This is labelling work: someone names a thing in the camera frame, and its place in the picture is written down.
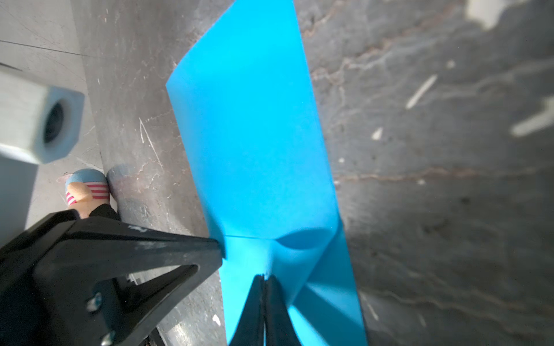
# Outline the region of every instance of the black hole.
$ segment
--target black hole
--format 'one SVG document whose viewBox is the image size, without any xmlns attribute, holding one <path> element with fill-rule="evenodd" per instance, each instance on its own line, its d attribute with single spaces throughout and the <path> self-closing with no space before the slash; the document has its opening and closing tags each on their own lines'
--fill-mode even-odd
<svg viewBox="0 0 554 346">
<path fill-rule="evenodd" d="M 46 120 L 46 128 L 44 129 L 44 143 L 53 141 L 61 131 L 61 126 L 64 124 L 64 109 L 60 103 L 52 107 Z"/>
</svg>

